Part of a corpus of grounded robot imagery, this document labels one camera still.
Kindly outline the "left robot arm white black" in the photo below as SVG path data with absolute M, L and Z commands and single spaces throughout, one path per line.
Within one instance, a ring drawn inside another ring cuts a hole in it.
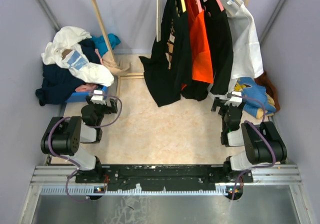
M 40 148 L 44 154 L 69 161 L 76 166 L 76 181 L 97 183 L 105 171 L 97 156 L 89 154 L 83 144 L 97 144 L 101 141 L 103 127 L 112 125 L 120 117 L 123 104 L 113 95 L 87 96 L 87 105 L 81 109 L 81 116 L 53 117 L 41 139 Z

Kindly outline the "white t shirt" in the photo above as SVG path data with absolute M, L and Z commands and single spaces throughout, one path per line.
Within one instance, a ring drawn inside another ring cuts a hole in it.
M 56 64 L 67 69 L 71 75 L 85 83 L 111 86 L 114 82 L 111 72 L 105 66 L 89 61 L 82 51 L 80 42 L 91 37 L 90 33 L 82 28 L 62 27 L 41 54 L 43 63 Z

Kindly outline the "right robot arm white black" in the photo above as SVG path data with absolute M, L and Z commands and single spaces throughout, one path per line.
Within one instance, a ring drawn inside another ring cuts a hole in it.
M 241 123 L 246 103 L 240 97 L 216 97 L 213 101 L 211 111 L 218 108 L 222 120 L 221 144 L 244 147 L 244 151 L 226 158 L 223 176 L 227 181 L 235 182 L 244 170 L 270 167 L 287 159 L 287 148 L 273 122 Z

